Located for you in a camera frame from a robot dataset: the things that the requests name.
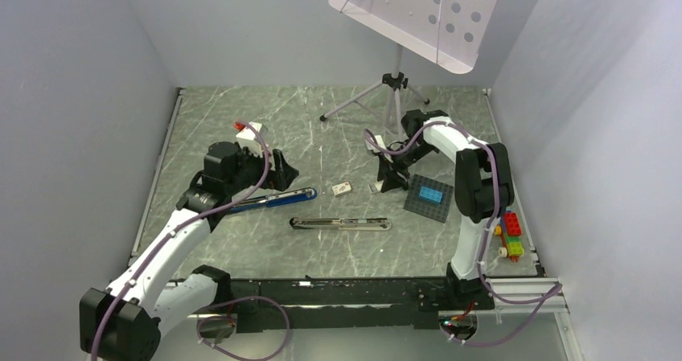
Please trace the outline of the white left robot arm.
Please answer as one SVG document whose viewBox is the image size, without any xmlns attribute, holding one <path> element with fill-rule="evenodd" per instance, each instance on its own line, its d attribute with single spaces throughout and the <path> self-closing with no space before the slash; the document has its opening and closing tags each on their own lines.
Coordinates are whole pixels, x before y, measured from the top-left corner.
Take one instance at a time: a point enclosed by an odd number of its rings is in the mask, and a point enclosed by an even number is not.
<svg viewBox="0 0 682 361">
<path fill-rule="evenodd" d="M 189 314 L 204 307 L 225 310 L 235 294 L 223 270 L 201 265 L 180 285 L 166 285 L 235 207 L 235 195 L 258 188 L 286 191 L 298 175 L 278 149 L 256 155 L 237 142 L 210 145 L 202 170 L 153 243 L 106 288 L 91 288 L 80 299 L 81 349 L 93 360 L 149 360 L 165 334 Z"/>
</svg>

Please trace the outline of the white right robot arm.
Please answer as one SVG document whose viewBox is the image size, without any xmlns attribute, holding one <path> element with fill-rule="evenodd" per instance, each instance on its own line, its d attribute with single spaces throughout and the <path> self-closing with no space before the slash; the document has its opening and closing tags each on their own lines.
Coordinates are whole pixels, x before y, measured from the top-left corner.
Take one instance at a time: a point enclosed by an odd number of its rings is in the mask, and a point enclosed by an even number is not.
<svg viewBox="0 0 682 361">
<path fill-rule="evenodd" d="M 454 164 L 453 197 L 462 218 L 443 297 L 448 306 L 461 309 L 483 289 L 489 236 L 515 200 L 507 147 L 474 137 L 441 110 L 410 110 L 401 124 L 407 138 L 397 150 L 381 146 L 368 129 L 363 136 L 379 159 L 377 179 L 383 192 L 409 189 L 409 168 L 431 152 Z"/>
</svg>

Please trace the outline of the staple box tray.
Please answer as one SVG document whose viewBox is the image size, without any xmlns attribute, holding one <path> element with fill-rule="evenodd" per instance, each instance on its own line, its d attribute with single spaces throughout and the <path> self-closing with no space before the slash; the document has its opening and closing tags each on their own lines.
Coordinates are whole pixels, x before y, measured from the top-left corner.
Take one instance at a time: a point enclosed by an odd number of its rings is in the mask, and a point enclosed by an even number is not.
<svg viewBox="0 0 682 361">
<path fill-rule="evenodd" d="M 368 185 L 371 193 L 380 193 L 382 182 L 371 183 Z"/>
</svg>

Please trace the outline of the black silver stapler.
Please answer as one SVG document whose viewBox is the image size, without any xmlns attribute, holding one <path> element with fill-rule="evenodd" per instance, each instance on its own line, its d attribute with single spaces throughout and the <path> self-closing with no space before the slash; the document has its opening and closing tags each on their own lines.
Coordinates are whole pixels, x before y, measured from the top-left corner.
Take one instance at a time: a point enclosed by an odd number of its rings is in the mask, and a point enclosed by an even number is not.
<svg viewBox="0 0 682 361">
<path fill-rule="evenodd" d="M 297 230 L 388 231 L 392 221 L 387 218 L 291 218 L 289 224 Z"/>
</svg>

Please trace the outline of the white staple box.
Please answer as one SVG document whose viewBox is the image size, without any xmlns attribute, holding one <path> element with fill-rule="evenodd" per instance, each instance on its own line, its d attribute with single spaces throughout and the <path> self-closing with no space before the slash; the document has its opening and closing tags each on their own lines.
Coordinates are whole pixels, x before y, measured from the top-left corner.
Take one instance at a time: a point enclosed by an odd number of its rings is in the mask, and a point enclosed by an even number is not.
<svg viewBox="0 0 682 361">
<path fill-rule="evenodd" d="M 349 182 L 339 183 L 332 187 L 332 192 L 334 194 L 334 197 L 346 195 L 352 192 L 352 186 Z"/>
</svg>

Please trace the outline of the blue black stapler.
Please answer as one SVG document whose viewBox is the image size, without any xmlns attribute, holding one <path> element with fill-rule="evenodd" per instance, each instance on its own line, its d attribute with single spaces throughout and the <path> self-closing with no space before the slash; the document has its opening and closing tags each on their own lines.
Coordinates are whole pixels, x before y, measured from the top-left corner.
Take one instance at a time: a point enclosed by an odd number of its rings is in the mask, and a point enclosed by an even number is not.
<svg viewBox="0 0 682 361">
<path fill-rule="evenodd" d="M 246 199 L 243 202 L 238 203 L 235 207 L 230 208 L 228 212 L 236 213 L 262 207 L 279 207 L 292 203 L 300 203 L 315 199 L 317 195 L 318 192 L 313 187 L 306 187 L 271 195 L 262 195 L 255 198 Z"/>
</svg>

